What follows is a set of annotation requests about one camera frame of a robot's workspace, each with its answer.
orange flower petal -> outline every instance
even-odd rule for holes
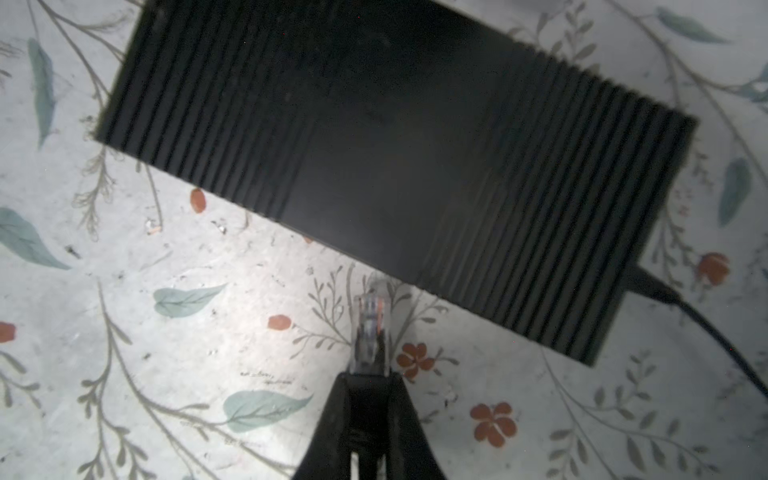
[[[435,359],[424,359],[421,362],[419,362],[419,366],[422,370],[431,370],[433,366],[435,366]]]
[[[10,342],[16,338],[16,325],[0,322],[0,343]]]
[[[402,346],[402,351],[409,354],[413,358],[417,358],[416,356],[416,346],[412,343],[406,343]]]
[[[707,253],[701,257],[697,268],[699,278],[705,276],[712,285],[720,285],[730,273],[728,257],[722,253]]]
[[[423,359],[426,356],[427,356],[427,345],[425,343],[420,343],[419,346],[416,347],[416,358]]]
[[[490,422],[482,422],[480,425],[478,425],[475,428],[475,440],[478,442],[482,442],[485,440],[486,437],[488,437],[488,430],[491,429],[491,423]]]
[[[205,194],[203,191],[199,188],[196,188],[192,190],[192,193],[190,194],[190,204],[192,205],[192,210],[194,210],[194,213],[201,214],[203,213],[203,210],[205,210]]]
[[[406,370],[406,378],[408,380],[413,380],[413,377],[416,376],[416,373],[419,373],[419,366],[415,366],[412,369]]]
[[[502,430],[504,436],[507,437],[515,436],[515,433],[518,432],[518,425],[515,423],[515,420],[512,420],[509,417],[497,418],[496,425]]]
[[[413,363],[414,363],[414,360],[407,355],[403,355],[401,353],[400,355],[397,356],[397,364],[400,365],[402,368],[408,368],[411,365],[413,365]]]
[[[290,318],[285,315],[274,315],[270,317],[266,327],[272,330],[287,330],[290,328],[291,323]]]
[[[502,446],[504,446],[504,437],[502,437],[502,434],[498,432],[496,427],[492,426],[490,429],[488,429],[488,441],[496,447],[497,449],[500,449]]]
[[[492,420],[491,409],[484,403],[472,407],[469,411],[469,416],[475,420]]]
[[[493,409],[494,415],[509,415],[510,413],[512,413],[512,407],[507,402],[501,402]]]

teal leaf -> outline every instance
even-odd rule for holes
[[[32,63],[32,75],[35,77],[35,113],[40,130],[40,148],[51,130],[53,110],[56,107],[56,100],[53,98],[53,63],[34,38],[27,41],[27,50],[29,61]]]
[[[203,309],[224,287],[219,285],[197,290],[176,290],[161,288],[154,293],[154,309],[162,316],[181,318],[197,313]]]
[[[719,37],[707,30],[701,23],[693,18],[678,15],[667,7],[657,7],[656,16],[665,27],[678,35],[689,38],[690,40],[701,41],[703,43],[730,43],[725,38]]]
[[[10,208],[0,207],[0,243],[28,262],[69,270],[45,248],[35,227]]]
[[[243,390],[227,397],[223,407],[230,430],[241,433],[279,422],[304,408],[311,399],[292,399],[268,390]]]
[[[721,227],[725,227],[733,220],[744,199],[750,194],[751,188],[752,174],[746,165],[746,160],[737,158],[730,162],[725,170],[725,187],[720,196],[718,220]]]

ribbed plastic casing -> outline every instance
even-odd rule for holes
[[[98,139],[592,363],[695,125],[428,0],[150,0]]]

floral wallpaper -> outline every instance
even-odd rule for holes
[[[766,375],[766,6],[445,3],[700,119],[643,265]],[[289,478],[373,272],[92,140],[140,11],[0,18],[0,476]],[[627,296],[590,369],[387,286],[449,478],[768,478],[768,407],[679,312]]]

black cable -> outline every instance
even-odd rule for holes
[[[704,318],[704,315],[699,313],[689,303],[686,303],[678,292],[639,266],[632,268],[628,272],[627,290],[646,296],[652,300],[666,303],[667,305],[676,305],[680,310],[683,310],[691,320],[696,322],[705,332],[709,333],[710,336],[725,349],[726,353],[734,362],[736,362],[739,368],[741,368],[741,371],[748,380],[755,385],[755,388],[760,390],[760,393],[762,393],[766,399],[768,399],[768,386],[766,386],[760,376],[757,375],[755,369],[753,369],[744,359],[741,353],[739,353],[739,350],[733,346],[733,344],[729,342],[728,339],[709,322],[709,320]]]

